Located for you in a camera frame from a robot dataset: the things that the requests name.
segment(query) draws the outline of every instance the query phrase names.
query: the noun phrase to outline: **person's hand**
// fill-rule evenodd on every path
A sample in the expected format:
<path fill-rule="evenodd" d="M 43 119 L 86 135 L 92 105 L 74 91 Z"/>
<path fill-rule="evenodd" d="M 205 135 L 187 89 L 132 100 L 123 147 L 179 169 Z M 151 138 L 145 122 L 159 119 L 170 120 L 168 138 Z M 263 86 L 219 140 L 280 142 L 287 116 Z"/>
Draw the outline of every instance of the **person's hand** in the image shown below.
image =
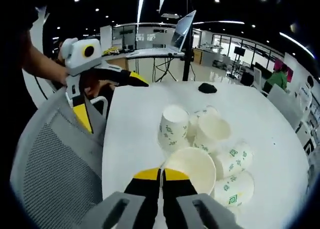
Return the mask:
<path fill-rule="evenodd" d="M 93 80 L 90 81 L 90 86 L 86 87 L 84 92 L 89 98 L 96 98 L 99 95 L 100 89 L 105 85 L 109 85 L 109 87 L 114 91 L 119 83 L 112 80 Z"/>

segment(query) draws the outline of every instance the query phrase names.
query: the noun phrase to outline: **white paper cup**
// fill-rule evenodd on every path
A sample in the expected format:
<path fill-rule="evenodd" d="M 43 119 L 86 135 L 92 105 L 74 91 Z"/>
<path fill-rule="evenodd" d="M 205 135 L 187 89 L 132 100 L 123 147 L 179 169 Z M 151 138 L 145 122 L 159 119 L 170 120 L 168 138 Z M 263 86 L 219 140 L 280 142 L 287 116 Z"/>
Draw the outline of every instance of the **white paper cup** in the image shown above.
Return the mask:
<path fill-rule="evenodd" d="M 217 143 L 228 139 L 231 135 L 230 125 L 220 117 L 212 114 L 200 116 L 193 146 L 212 153 Z"/>
<path fill-rule="evenodd" d="M 188 147 L 174 152 L 164 167 L 186 174 L 198 194 L 210 195 L 215 186 L 215 164 L 205 151 L 198 148 Z"/>
<path fill-rule="evenodd" d="M 219 112 L 212 105 L 207 105 L 204 109 L 195 111 L 190 116 L 190 119 L 189 119 L 188 132 L 187 132 L 187 136 L 189 138 L 194 137 L 196 135 L 199 118 L 207 114 L 220 117 Z"/>
<path fill-rule="evenodd" d="M 189 147 L 186 140 L 189 114 L 177 105 L 167 106 L 161 117 L 158 131 L 158 142 L 167 152 Z"/>
<path fill-rule="evenodd" d="M 217 180 L 211 196 L 225 207 L 238 207 L 249 202 L 254 192 L 254 179 L 249 172 L 244 171 Z"/>
<path fill-rule="evenodd" d="M 218 180 L 242 172 L 252 164 L 254 155 L 251 147 L 244 141 L 238 142 L 232 149 L 212 157 Z"/>

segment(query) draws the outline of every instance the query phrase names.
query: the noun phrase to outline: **monitor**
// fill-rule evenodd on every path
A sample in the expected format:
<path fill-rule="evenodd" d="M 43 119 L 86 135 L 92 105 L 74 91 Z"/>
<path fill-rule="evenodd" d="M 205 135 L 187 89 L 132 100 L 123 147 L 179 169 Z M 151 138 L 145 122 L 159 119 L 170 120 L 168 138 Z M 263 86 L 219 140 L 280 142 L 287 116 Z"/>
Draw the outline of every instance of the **monitor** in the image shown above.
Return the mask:
<path fill-rule="evenodd" d="M 180 19 L 176 25 L 175 31 L 173 33 L 173 37 L 171 39 L 171 43 L 168 46 L 169 48 L 178 50 L 181 52 L 182 47 L 185 43 L 188 31 L 194 21 L 196 11 L 189 13 L 184 18 Z"/>
<path fill-rule="evenodd" d="M 245 55 L 245 51 L 246 51 L 246 49 L 241 48 L 241 47 L 238 47 L 238 46 L 236 46 L 236 47 L 234 48 L 234 53 L 235 53 L 235 54 L 238 54 L 238 55 L 240 55 L 240 56 L 242 56 L 242 57 Z"/>

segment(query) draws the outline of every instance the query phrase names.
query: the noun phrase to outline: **green shirt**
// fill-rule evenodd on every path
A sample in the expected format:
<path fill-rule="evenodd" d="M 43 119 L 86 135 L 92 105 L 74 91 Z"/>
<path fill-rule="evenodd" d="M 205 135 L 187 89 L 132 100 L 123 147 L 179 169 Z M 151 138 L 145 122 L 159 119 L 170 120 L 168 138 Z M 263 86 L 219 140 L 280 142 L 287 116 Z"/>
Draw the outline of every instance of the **green shirt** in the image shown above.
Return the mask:
<path fill-rule="evenodd" d="M 268 80 L 266 80 L 271 86 L 277 84 L 283 90 L 287 88 L 287 75 L 283 71 L 274 72 Z"/>

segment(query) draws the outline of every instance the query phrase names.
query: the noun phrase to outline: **person's arm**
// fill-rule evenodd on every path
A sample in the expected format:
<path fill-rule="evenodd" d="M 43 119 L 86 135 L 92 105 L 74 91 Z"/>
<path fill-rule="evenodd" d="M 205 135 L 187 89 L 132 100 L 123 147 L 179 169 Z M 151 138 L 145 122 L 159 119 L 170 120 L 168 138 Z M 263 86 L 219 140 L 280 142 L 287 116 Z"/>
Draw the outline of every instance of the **person's arm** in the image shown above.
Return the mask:
<path fill-rule="evenodd" d="M 24 49 L 26 50 L 22 62 L 23 69 L 33 76 L 65 85 L 68 75 L 67 69 L 38 51 L 32 45 L 29 31 L 25 32 L 22 36 Z"/>
<path fill-rule="evenodd" d="M 287 75 L 284 75 L 284 77 L 283 77 L 283 89 L 284 90 L 287 89 L 287 82 L 288 82 Z"/>

